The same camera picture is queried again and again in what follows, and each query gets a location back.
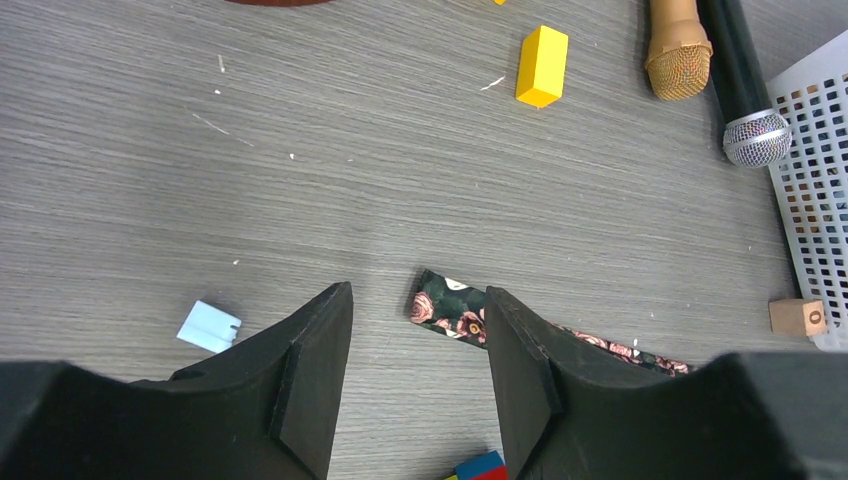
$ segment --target white plastic basket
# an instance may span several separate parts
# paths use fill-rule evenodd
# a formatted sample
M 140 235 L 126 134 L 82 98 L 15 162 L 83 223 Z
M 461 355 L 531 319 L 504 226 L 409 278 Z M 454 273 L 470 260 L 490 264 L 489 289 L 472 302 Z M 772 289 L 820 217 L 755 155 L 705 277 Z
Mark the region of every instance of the white plastic basket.
M 789 121 L 789 155 L 769 166 L 804 298 L 824 302 L 821 350 L 848 351 L 848 31 L 768 83 Z

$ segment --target blue block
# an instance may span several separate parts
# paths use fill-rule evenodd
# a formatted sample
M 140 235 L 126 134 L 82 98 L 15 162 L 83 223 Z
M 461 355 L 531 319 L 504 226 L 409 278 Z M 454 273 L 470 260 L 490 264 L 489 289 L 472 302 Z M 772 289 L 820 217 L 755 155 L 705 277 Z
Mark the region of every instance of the blue block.
M 498 452 L 489 452 L 456 467 L 456 476 L 459 480 L 472 480 L 501 466 L 501 455 Z

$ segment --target brown object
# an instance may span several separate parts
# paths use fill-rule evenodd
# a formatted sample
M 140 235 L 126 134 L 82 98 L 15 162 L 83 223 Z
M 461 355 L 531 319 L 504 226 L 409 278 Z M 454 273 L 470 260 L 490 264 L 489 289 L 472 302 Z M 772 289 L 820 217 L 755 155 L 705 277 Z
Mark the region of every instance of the brown object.
M 769 302 L 769 317 L 774 333 L 810 336 L 827 331 L 821 300 L 775 300 Z
M 329 2 L 330 0 L 229 0 L 235 3 L 245 3 L 248 5 L 261 5 L 263 7 L 299 7 L 301 5 L 311 5 L 313 3 Z
M 710 77 L 713 46 L 695 0 L 651 0 L 651 43 L 645 70 L 663 100 L 699 93 Z

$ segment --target gold microphone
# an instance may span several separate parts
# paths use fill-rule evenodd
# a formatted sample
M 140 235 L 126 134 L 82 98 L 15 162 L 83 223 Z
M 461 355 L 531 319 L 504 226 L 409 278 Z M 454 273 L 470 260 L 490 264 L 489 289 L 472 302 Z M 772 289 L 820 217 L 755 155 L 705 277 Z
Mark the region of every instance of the gold microphone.
M 645 70 L 663 100 L 698 94 L 710 78 L 713 46 L 695 0 L 651 0 L 651 43 Z

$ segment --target red object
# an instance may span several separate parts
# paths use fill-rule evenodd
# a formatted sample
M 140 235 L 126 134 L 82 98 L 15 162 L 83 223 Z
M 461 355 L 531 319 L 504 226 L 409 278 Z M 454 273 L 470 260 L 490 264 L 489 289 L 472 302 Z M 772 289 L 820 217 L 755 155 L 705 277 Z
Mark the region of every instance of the red object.
M 474 477 L 472 480 L 507 480 L 506 466 L 498 467 L 494 470 L 489 470 L 483 475 Z

